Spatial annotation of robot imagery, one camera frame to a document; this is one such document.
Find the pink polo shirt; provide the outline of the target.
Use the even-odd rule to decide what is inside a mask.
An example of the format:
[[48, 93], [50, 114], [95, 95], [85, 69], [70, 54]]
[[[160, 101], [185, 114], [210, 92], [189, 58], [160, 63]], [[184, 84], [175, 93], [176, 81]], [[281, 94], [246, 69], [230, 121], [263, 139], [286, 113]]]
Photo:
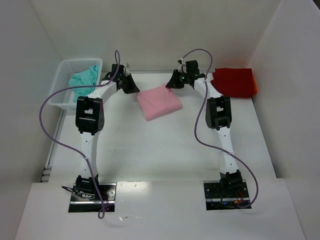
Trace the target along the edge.
[[165, 84], [135, 95], [146, 121], [181, 110], [183, 105]]

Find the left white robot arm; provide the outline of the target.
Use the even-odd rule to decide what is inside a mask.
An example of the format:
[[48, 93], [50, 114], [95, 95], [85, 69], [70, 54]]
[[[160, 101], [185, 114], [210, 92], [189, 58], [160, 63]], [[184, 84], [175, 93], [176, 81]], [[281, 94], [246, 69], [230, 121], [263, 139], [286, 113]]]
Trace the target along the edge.
[[97, 147], [100, 132], [105, 125], [104, 104], [119, 90], [135, 94], [140, 90], [135, 84], [129, 65], [113, 64], [111, 72], [102, 79], [101, 86], [88, 96], [80, 96], [76, 102], [75, 125], [80, 133], [81, 153], [85, 165], [75, 181], [76, 193], [99, 197], [99, 174], [97, 169]]

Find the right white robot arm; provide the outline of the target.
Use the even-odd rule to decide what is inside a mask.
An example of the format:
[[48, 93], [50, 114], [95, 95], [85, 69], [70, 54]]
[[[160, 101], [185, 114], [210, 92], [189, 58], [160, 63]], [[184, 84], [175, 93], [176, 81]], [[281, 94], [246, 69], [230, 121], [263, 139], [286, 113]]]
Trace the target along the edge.
[[173, 71], [172, 77], [166, 84], [168, 89], [183, 89], [190, 85], [199, 92], [204, 99], [201, 110], [205, 110], [207, 127], [217, 134], [221, 146], [218, 149], [223, 153], [219, 163], [221, 198], [237, 191], [242, 185], [243, 178], [234, 157], [231, 141], [232, 110], [231, 100], [219, 93], [200, 73], [198, 62], [178, 60], [179, 68]]

